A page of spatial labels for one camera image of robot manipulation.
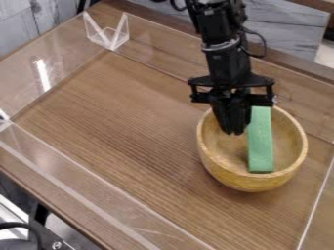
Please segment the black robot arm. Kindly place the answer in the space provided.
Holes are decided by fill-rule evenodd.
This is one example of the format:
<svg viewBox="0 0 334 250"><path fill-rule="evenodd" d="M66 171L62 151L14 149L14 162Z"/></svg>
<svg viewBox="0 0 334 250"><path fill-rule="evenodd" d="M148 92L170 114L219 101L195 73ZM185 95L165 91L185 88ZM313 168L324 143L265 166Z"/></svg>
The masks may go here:
<svg viewBox="0 0 334 250"><path fill-rule="evenodd" d="M275 81L251 72L251 58L244 27L247 19L243 0L184 0L185 10L200 35L208 74L192 77L191 100L207 103L221 131L244 133L255 106L273 106Z"/></svg>

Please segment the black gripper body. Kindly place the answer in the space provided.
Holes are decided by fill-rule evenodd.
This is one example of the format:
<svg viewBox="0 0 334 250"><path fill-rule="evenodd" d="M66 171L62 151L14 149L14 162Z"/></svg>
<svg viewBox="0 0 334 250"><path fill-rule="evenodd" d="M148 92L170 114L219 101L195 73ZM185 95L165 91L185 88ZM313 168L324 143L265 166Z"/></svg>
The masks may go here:
<svg viewBox="0 0 334 250"><path fill-rule="evenodd" d="M188 80L193 103L241 98L248 105L273 106L272 78L251 72L251 57L240 39L201 44L208 74Z"/></svg>

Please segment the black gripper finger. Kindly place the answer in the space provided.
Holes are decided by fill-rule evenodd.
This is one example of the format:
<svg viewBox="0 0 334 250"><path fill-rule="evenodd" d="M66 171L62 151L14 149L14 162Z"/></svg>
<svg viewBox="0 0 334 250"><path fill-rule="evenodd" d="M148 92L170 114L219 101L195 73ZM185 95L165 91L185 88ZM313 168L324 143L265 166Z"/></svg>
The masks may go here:
<svg viewBox="0 0 334 250"><path fill-rule="evenodd" d="M232 130L235 135L241 135L251 123L251 103L241 96L236 96L231 103L232 108Z"/></svg>
<svg viewBox="0 0 334 250"><path fill-rule="evenodd" d="M211 96L209 105L221 131L227 135L231 135L233 130L229 122L228 100L217 96Z"/></svg>

